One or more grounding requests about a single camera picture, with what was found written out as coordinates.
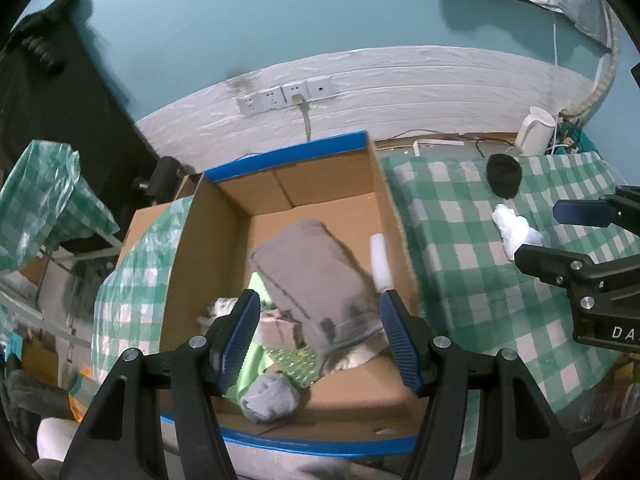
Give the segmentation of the white electric kettle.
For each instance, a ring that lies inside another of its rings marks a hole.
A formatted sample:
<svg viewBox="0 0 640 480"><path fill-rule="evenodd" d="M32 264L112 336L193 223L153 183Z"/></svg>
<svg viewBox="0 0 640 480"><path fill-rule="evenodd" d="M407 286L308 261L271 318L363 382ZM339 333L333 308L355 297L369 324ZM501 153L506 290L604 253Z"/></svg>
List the white electric kettle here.
<svg viewBox="0 0 640 480"><path fill-rule="evenodd" d="M544 154L556 126L555 118L538 106L529 107L515 139L515 146L523 156Z"/></svg>

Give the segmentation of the plastic bundle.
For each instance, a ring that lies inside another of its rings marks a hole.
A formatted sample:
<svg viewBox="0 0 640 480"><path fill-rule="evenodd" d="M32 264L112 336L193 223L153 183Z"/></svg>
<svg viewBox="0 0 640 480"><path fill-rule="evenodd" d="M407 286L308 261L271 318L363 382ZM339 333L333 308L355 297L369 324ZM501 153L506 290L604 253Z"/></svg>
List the plastic bundle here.
<svg viewBox="0 0 640 480"><path fill-rule="evenodd" d="M205 334L216 318L228 315L237 301L236 298L218 298L210 304L206 315L198 317L201 332ZM254 341L266 348L285 350L303 348L305 341L302 323L296 321L288 311L272 307L262 308Z"/></svg>

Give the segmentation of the white foam block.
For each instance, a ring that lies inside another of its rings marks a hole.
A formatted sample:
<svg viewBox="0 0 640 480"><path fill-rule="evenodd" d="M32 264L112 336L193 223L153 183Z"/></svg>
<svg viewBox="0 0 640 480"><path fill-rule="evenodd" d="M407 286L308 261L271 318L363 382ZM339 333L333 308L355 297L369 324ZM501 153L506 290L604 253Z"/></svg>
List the white foam block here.
<svg viewBox="0 0 640 480"><path fill-rule="evenodd" d="M384 235L376 233L370 237L371 278L379 294L394 288L390 264L387 260Z"/></svg>

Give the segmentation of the green checkered tablecloth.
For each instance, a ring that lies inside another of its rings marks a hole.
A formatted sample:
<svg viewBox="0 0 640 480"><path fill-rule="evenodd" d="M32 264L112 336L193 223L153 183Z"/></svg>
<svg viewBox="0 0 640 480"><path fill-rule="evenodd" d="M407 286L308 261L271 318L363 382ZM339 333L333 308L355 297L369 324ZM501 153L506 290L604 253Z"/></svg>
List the green checkered tablecloth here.
<svg viewBox="0 0 640 480"><path fill-rule="evenodd" d="M540 232L544 246L595 262L638 252L638 237L617 226L562 226L553 218L558 200L613 192L616 177L597 153L518 162L520 188L507 205ZM564 292L521 273L508 259L491 218L502 200L491 192L486 160L390 154L380 164L406 230L419 312L432 329L472 352L516 350L553 411L597 385L620 355L575 342Z"/></svg>

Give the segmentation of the white blue crumpled cloth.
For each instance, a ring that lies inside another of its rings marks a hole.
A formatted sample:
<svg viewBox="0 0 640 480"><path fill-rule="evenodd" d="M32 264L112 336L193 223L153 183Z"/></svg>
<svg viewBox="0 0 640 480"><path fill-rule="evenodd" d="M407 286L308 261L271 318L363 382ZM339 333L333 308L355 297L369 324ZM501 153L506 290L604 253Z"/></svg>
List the white blue crumpled cloth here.
<svg viewBox="0 0 640 480"><path fill-rule="evenodd" d="M542 235L512 208L503 204L497 205L491 219L500 232L506 258L510 261L514 260L515 253L523 245L544 246Z"/></svg>

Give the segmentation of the grey sock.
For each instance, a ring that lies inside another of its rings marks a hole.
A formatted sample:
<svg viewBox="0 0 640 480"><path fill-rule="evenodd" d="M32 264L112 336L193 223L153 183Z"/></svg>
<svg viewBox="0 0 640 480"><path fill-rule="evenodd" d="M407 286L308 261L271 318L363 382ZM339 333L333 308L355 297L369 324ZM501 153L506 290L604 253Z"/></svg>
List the grey sock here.
<svg viewBox="0 0 640 480"><path fill-rule="evenodd" d="M240 408L254 424L269 424L292 415L299 406L299 392L282 373L260 375L240 397Z"/></svg>

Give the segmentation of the blue cardboard box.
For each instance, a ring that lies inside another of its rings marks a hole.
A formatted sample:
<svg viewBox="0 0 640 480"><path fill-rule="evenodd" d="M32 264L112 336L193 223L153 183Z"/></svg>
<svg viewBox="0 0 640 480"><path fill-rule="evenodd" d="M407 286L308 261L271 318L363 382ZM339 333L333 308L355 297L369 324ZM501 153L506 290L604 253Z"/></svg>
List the blue cardboard box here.
<svg viewBox="0 0 640 480"><path fill-rule="evenodd" d="M303 326L320 377L297 412L255 424L229 400L214 409L232 443L325 456L409 452L425 404L388 353L334 370L338 352L377 334L378 293L390 287L419 309L405 230L367 133L280 148L205 171L178 231L160 318L160 348L196 332L216 299L252 275Z"/></svg>

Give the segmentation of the black knit hat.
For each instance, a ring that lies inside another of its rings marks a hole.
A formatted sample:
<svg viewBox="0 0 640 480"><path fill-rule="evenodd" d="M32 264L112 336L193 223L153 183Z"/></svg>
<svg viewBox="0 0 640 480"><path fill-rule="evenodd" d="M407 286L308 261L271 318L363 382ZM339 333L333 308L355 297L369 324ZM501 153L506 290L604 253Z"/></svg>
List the black knit hat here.
<svg viewBox="0 0 640 480"><path fill-rule="evenodd" d="M511 155L493 154L486 164L486 177L491 192L505 200L518 195L522 180L522 166Z"/></svg>

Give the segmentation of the green bubble wrap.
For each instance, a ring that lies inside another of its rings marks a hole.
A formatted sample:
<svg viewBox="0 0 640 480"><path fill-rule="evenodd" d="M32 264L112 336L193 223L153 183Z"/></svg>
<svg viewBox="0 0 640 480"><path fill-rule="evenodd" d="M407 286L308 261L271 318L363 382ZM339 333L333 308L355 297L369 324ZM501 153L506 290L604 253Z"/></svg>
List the green bubble wrap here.
<svg viewBox="0 0 640 480"><path fill-rule="evenodd" d="M268 358L299 389L306 389L320 379L318 356L314 349L264 348Z"/></svg>

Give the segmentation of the grey towel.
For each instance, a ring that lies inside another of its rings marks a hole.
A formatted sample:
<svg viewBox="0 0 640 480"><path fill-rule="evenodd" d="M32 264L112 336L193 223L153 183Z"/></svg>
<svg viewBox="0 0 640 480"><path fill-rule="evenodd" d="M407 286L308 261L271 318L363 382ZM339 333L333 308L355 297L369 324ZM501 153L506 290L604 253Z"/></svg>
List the grey towel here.
<svg viewBox="0 0 640 480"><path fill-rule="evenodd" d="M304 341L322 356L382 330L370 276L316 219L300 220L254 249L250 266L273 303L302 323Z"/></svg>

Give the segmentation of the green fleece cloth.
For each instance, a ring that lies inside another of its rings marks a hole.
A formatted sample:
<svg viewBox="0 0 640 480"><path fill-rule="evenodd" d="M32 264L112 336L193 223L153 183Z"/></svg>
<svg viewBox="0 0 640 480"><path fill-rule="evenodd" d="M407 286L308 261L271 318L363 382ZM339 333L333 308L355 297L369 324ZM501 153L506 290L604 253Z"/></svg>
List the green fleece cloth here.
<svg viewBox="0 0 640 480"><path fill-rule="evenodd" d="M274 303L269 296L262 278L257 272L250 276L248 288L258 293L262 310L274 309ZM234 404L244 396L250 385L273 364L273 360L267 356L265 349L260 344L252 342L247 349L246 356L239 372L236 383L230 387L224 397Z"/></svg>

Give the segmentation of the white wall socket strip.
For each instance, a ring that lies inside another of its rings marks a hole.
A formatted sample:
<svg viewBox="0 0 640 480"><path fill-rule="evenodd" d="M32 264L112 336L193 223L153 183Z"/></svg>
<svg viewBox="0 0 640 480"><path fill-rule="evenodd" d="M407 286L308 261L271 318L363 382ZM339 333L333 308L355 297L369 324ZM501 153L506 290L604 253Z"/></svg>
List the white wall socket strip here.
<svg viewBox="0 0 640 480"><path fill-rule="evenodd" d="M285 107L334 98L334 96L337 96L337 90L332 77L319 76L240 96L236 99L236 105L243 116L254 116L270 110L282 110Z"/></svg>

